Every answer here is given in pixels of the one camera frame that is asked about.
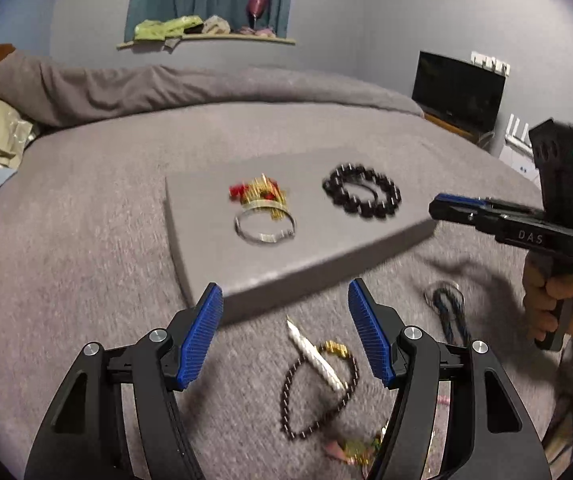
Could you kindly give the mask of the person's right hand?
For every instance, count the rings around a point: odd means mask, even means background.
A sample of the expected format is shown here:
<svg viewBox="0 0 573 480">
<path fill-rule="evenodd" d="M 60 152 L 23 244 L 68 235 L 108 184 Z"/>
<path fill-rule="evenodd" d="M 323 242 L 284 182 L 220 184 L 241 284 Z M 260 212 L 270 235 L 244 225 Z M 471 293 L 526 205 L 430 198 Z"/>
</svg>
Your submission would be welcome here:
<svg viewBox="0 0 573 480">
<path fill-rule="evenodd" d="M 553 315 L 557 302 L 573 299 L 573 274 L 546 278 L 541 272 L 536 255 L 529 252 L 524 261 L 522 282 L 529 336 L 543 341 L 548 333 L 553 333 L 558 328 L 559 322 Z M 573 338 L 573 312 L 565 332 Z"/>
</svg>

